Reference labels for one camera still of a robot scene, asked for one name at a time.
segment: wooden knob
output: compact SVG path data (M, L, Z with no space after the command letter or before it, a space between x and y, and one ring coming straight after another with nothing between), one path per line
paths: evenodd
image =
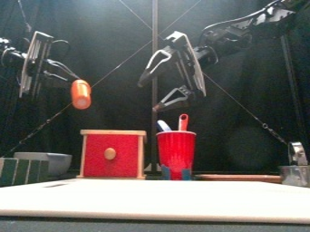
M106 158L107 160L113 160L113 159L115 158L115 156L117 156L117 151L115 151L115 149L114 149L114 148L107 148L107 149L105 150L105 158Z

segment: solo cup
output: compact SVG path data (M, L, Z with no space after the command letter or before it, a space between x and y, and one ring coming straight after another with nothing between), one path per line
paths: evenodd
M158 133L163 179L190 180L197 133L170 130Z

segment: orange object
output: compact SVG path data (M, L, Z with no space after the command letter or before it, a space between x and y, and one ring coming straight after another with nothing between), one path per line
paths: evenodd
M71 86L72 105L76 109L85 110L91 105L91 87L85 80L76 80Z

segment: black backdrop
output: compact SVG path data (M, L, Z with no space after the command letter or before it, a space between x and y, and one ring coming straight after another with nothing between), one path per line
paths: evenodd
M153 53L151 0L24 0L0 3L0 36L27 52L34 31L67 40L54 43L51 59L64 63L89 81L93 105L79 111L70 107L16 151L48 151L74 156L71 168L81 168L81 130L147 131L146 165L151 151L151 86L137 87ZM159 49L174 31L187 34L193 44L210 24L260 10L270 1L161 0L158 7ZM26 21L32 30L27 31ZM300 18L290 33L293 63L305 124L296 115L292 87L280 39L261 41L248 51L223 57L217 65L202 66L221 84L286 141L301 140L308 132L309 98L309 16ZM68 88L44 88L39 99L19 98L20 72L0 68L0 149L7 154L19 141L71 103ZM174 88L169 75L159 77L159 99ZM187 113L189 129L198 133L194 170L278 170L288 164L288 148L264 130L249 113L206 79L207 97L186 109L161 112L158 117L175 129L178 115Z

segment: red box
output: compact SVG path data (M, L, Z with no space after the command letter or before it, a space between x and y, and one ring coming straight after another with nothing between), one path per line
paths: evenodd
M145 178L142 130L82 130L85 135L81 177Z

